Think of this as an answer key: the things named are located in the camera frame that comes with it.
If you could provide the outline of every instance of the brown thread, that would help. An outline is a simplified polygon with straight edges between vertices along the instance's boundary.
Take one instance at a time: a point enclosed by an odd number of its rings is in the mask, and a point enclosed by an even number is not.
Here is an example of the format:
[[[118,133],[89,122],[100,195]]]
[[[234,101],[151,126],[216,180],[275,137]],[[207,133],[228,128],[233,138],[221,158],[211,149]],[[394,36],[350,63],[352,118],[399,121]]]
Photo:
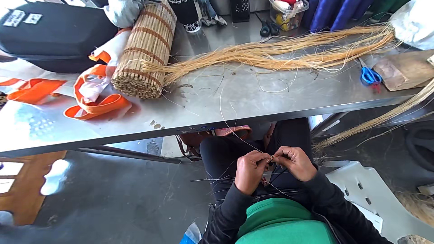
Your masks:
[[[164,45],[167,47],[167,49],[170,51],[170,46],[169,46],[169,44],[167,43],[167,41],[166,41],[166,40],[165,40],[165,39],[164,39],[160,34],[158,34],[157,32],[155,32],[155,31],[153,31],[153,30],[151,30],[151,29],[149,29],[149,28],[146,28],[146,27],[137,27],[137,28],[133,29],[132,33],[133,33],[133,32],[136,32],[136,31],[143,31],[143,32],[145,32],[145,33],[149,33],[149,34],[151,34],[151,35],[157,37],[160,41],[163,42],[163,44],[164,44]]]
[[[125,49],[124,53],[128,52],[128,51],[137,51],[137,52],[141,52],[144,53],[148,56],[150,56],[151,58],[157,60],[161,65],[164,65],[164,62],[161,58],[159,58],[157,55],[149,52],[148,50],[144,49],[144,48],[140,48],[140,47],[129,47],[127,49]]]
[[[144,76],[144,77],[146,77],[146,78],[148,78],[150,80],[155,81],[156,83],[158,83],[159,86],[161,86],[161,83],[157,80],[157,78],[151,76],[150,73],[145,73],[145,72],[138,71],[138,70],[135,70],[135,69],[124,69],[124,70],[122,70],[122,72],[129,72],[129,73],[133,73],[133,74],[138,74],[140,76]]]
[[[156,15],[155,13],[149,12],[149,11],[145,11],[144,15],[148,15],[151,17],[154,17],[155,19],[159,20],[168,30],[171,36],[173,36],[173,31],[170,28],[169,24],[160,16]]]
[[[172,16],[172,18],[173,18],[173,21],[176,22],[176,19],[175,19],[175,16],[173,16],[172,10],[168,6],[166,6],[166,4],[162,3],[161,5],[163,6],[164,9],[166,9],[169,12],[170,16]]]

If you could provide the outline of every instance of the bamboo slat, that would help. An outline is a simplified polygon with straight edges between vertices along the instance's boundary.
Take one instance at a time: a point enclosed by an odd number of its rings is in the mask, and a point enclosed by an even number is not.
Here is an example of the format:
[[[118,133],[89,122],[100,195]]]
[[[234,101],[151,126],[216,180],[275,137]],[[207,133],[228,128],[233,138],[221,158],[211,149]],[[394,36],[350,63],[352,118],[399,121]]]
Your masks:
[[[167,0],[145,6],[113,74],[112,84],[117,90],[143,99],[160,97],[164,73],[141,71],[139,60],[167,65],[176,19]]]

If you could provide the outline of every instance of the white plastic chair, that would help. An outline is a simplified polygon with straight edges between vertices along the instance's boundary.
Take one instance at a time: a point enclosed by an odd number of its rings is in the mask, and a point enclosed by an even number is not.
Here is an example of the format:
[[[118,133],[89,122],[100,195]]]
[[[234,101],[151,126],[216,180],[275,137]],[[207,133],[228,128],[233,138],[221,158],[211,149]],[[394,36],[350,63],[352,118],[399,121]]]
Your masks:
[[[397,243],[401,237],[415,234],[434,242],[434,228],[411,215],[374,168],[363,167],[357,161],[333,161],[324,165],[340,167],[326,176],[344,192],[348,201],[382,218],[383,237]]]

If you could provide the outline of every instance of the blue scissors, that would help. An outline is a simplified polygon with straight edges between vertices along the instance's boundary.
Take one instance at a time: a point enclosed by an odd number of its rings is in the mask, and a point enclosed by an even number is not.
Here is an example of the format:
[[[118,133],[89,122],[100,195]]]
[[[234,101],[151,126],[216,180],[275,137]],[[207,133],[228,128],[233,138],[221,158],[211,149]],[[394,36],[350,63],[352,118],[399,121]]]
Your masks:
[[[366,66],[366,63],[361,58],[359,58],[359,61],[360,64],[362,65],[362,75],[360,76],[360,79],[362,81],[370,85],[370,84],[378,84],[383,80],[381,75],[375,72],[374,70],[368,68],[368,66]]]

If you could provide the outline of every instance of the black jacket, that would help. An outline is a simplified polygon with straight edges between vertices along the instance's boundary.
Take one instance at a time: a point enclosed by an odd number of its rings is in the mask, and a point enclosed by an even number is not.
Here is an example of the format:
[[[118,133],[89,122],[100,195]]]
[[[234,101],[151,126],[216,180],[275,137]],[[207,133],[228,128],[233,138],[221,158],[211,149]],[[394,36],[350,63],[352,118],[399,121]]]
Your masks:
[[[359,209],[344,199],[342,191],[321,172],[304,185],[313,203],[312,214],[326,223],[337,244],[391,243],[382,237]],[[253,197],[241,193],[232,184],[223,203],[210,208],[208,226],[201,244],[233,244],[238,229],[246,221],[246,210]]]

